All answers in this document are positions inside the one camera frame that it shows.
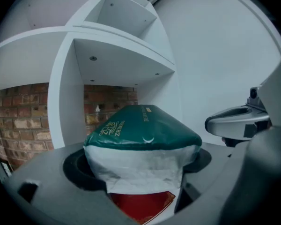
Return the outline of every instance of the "brick wall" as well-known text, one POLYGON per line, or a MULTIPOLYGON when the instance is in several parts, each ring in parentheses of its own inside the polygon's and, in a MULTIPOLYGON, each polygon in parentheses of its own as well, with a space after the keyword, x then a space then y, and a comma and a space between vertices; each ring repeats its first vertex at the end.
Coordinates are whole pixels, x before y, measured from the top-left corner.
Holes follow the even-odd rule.
MULTIPOLYGON (((48 83, 0 90, 0 158, 13 169, 53 144, 47 117, 48 83)), ((87 135, 125 105, 137 104, 136 89, 85 85, 87 135)))

